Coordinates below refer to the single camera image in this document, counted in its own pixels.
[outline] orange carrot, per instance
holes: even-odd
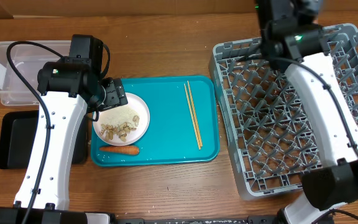
[[[115,152],[133,156],[139,154],[139,147],[137,146],[102,146],[99,148],[99,150],[104,152]]]

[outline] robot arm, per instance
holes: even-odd
[[[285,71],[301,98],[324,167],[302,177],[304,193],[279,211],[278,219],[289,224],[312,223],[328,210],[358,199],[358,156],[349,144],[352,138],[358,149],[358,126],[336,80],[322,28],[312,23],[322,1],[256,0],[256,3],[262,56],[273,69]],[[287,62],[274,58],[285,58]],[[289,63],[291,60],[319,75],[331,87],[339,108],[320,80],[299,65]],[[342,111],[351,136],[338,110]]]
[[[346,122],[351,129],[351,134],[358,145],[358,127],[339,89],[331,56],[325,56],[323,53],[310,55],[304,57],[303,65],[306,65],[317,74],[320,74],[321,78],[331,85],[331,89],[336,95],[341,109],[344,112]],[[357,162],[358,157],[352,148],[347,145],[349,139],[346,136],[341,118],[328,91],[322,88],[321,83],[316,80],[310,72],[297,65],[290,65],[285,71],[285,75],[303,102],[303,108],[308,115],[316,138],[316,145],[319,149],[323,167],[343,169],[341,168],[343,162]],[[335,178],[345,179],[342,183],[347,182],[350,180],[347,178],[351,178],[354,172],[353,170],[348,171],[348,173],[342,174],[337,172],[338,175]],[[347,196],[350,196],[349,194],[346,195],[345,192],[337,189],[337,187],[335,187],[334,190],[330,189],[330,180],[335,181],[332,178],[325,180],[315,179],[316,183],[313,184],[311,181],[308,181],[306,176],[306,179],[303,179],[305,193],[302,193],[295,202],[284,209],[287,223],[312,223],[328,210],[339,208],[345,205],[346,202],[352,202],[352,200],[348,201],[349,198],[347,198]],[[337,181],[338,185],[342,185],[342,183],[341,181]],[[345,189],[352,188],[350,183],[349,185],[344,184],[344,186],[340,187],[344,187]],[[325,195],[325,193],[329,193],[330,191],[332,191],[332,195],[326,197],[327,195]],[[355,190],[351,195],[357,195],[357,192],[358,191]]]
[[[17,44],[40,46],[32,42],[15,42],[10,48]],[[74,35],[69,56],[62,57],[57,62],[47,62],[39,71],[37,89],[41,94],[40,101],[45,107],[40,104],[32,154],[23,183],[15,197],[15,208],[0,208],[1,223],[5,223],[6,216],[21,217],[25,208],[35,208],[31,216],[34,218],[40,215],[43,221],[48,217],[48,223],[52,223],[53,217],[56,217],[58,223],[62,220],[59,217],[84,222],[88,220],[92,223],[110,223],[109,215],[103,213],[64,212],[68,210],[69,204],[68,181],[75,140],[84,115],[95,111],[98,118],[99,111],[127,104],[121,80],[103,79],[109,64],[108,58],[106,68],[101,71],[103,47],[110,58],[107,46],[100,40],[89,35]],[[50,125],[47,124],[47,115],[43,108],[48,111]],[[49,150],[45,159],[43,154],[48,129]],[[42,170],[40,164],[43,159],[45,165]],[[39,187],[34,190],[40,169],[42,175]]]

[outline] chopsticks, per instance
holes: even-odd
[[[190,112],[190,116],[191,116],[191,122],[193,123],[194,133],[195,133],[195,135],[196,135],[198,150],[201,150],[201,147],[203,146],[203,142],[202,142],[202,140],[201,140],[200,128],[198,127],[198,120],[197,120],[197,115],[196,115],[196,108],[194,107],[193,95],[191,94],[190,83],[189,83],[189,81],[187,81],[187,85],[188,85],[188,88],[189,88],[189,94],[187,93],[186,84],[184,83],[183,85],[185,86],[187,104],[188,104],[188,106],[189,106],[189,112]]]

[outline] clear plastic container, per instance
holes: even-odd
[[[34,41],[56,50],[62,55],[68,55],[70,40],[41,40]],[[6,49],[13,42],[0,42],[0,99],[6,106],[35,105],[38,101],[29,89],[13,72],[6,58]],[[59,57],[37,46],[20,44],[12,48],[12,60],[23,77],[37,89],[38,71],[46,62],[56,62]]]

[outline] gray dish rack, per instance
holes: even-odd
[[[358,124],[358,30],[324,28],[337,80]],[[301,176],[321,167],[313,130],[294,88],[258,54],[260,38],[218,44],[209,63],[223,114],[236,185],[244,200],[301,189]]]

